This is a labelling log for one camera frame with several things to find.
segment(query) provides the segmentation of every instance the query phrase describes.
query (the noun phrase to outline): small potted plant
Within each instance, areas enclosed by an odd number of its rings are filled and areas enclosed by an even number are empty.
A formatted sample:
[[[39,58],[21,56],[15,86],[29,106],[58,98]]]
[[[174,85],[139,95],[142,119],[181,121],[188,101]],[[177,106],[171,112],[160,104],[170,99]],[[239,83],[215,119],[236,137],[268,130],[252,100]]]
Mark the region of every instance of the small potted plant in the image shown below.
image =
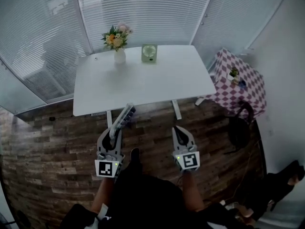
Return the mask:
[[[239,75],[239,71],[238,69],[236,69],[235,67],[232,68],[231,72],[228,74],[227,78],[232,81],[234,80],[235,77],[237,77]]]
[[[115,49],[114,61],[118,64],[126,61],[126,54],[123,48],[127,45],[127,37],[132,33],[132,30],[124,22],[120,22],[118,27],[112,26],[108,33],[103,34],[105,47],[111,50]]]

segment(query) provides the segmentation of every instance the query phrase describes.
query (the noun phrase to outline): flower vase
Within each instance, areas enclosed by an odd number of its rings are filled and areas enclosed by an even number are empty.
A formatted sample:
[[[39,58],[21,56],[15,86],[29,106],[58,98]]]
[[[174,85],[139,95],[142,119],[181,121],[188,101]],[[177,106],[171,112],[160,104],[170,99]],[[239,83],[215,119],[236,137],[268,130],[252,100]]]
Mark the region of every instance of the flower vase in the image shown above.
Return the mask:
[[[117,64],[126,62],[126,54],[122,48],[119,48],[118,51],[114,51],[114,61]]]
[[[229,81],[232,81],[232,80],[234,80],[234,76],[231,76],[230,74],[228,74],[228,75],[227,75],[227,79],[228,79]]]

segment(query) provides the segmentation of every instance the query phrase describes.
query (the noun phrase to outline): shoe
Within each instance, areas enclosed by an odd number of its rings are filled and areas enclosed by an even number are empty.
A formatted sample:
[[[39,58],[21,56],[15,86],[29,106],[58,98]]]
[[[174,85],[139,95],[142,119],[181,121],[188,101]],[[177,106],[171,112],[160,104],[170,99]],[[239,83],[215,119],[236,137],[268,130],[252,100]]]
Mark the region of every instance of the shoe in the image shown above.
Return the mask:
[[[140,149],[135,147],[131,152],[130,152],[130,161],[132,162],[140,162]]]
[[[237,204],[238,204],[237,202],[234,202],[234,203],[231,203],[231,204],[225,206],[225,208],[226,208],[227,210],[231,210],[231,209],[234,209],[234,208],[235,208],[235,205],[237,205]]]

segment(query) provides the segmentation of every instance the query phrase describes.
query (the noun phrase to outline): cable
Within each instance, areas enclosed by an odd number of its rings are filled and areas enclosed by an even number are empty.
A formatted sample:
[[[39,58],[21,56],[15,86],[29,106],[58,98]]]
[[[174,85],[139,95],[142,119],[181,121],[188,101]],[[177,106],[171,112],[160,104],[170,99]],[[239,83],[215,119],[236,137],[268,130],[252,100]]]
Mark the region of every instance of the cable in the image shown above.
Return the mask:
[[[73,115],[67,116],[67,117],[59,117],[59,118],[57,118],[57,119],[58,119],[58,120],[59,120],[59,119],[67,119],[67,118],[71,118],[71,117],[73,117]],[[56,118],[55,118],[54,116],[52,116],[52,117],[49,118],[49,121],[55,121],[55,120],[56,120]]]
[[[261,139],[258,140],[258,141],[254,144],[254,147],[255,147],[260,141],[261,141]],[[245,171],[244,171],[244,175],[243,175],[243,178],[242,178],[241,182],[240,182],[239,185],[236,187],[233,196],[230,197],[230,198],[228,198],[228,199],[226,199],[226,200],[230,200],[230,199],[234,198],[234,197],[235,197],[235,194],[236,194],[236,192],[237,192],[237,190],[238,190],[238,188],[239,188],[240,185],[242,184],[242,182],[243,182],[243,180],[244,180],[244,177],[246,176],[247,171],[248,171],[248,167],[249,167],[249,164],[250,164],[250,158],[251,158],[251,155],[252,155],[252,151],[253,151],[253,149],[251,149],[251,152],[250,152],[250,155],[249,155],[249,158],[248,158],[248,163],[247,163],[246,169],[245,169]]]

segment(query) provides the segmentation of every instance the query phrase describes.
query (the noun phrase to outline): table leg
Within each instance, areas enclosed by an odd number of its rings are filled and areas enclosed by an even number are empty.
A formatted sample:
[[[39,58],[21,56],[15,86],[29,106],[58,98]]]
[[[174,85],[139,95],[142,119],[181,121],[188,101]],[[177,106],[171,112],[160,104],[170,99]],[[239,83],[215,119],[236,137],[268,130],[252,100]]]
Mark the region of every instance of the table leg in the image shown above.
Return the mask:
[[[197,101],[195,102],[195,105],[196,105],[196,106],[199,106],[204,100],[205,100],[204,97],[198,97],[198,98],[197,98]]]
[[[107,125],[108,128],[110,128],[112,126],[111,110],[107,110],[106,114],[107,114]]]
[[[180,113],[180,109],[179,109],[179,105],[177,103],[177,100],[172,100],[172,103],[173,103],[173,108],[174,108],[175,113],[176,113],[177,120],[181,120],[182,117],[181,117],[181,113]]]

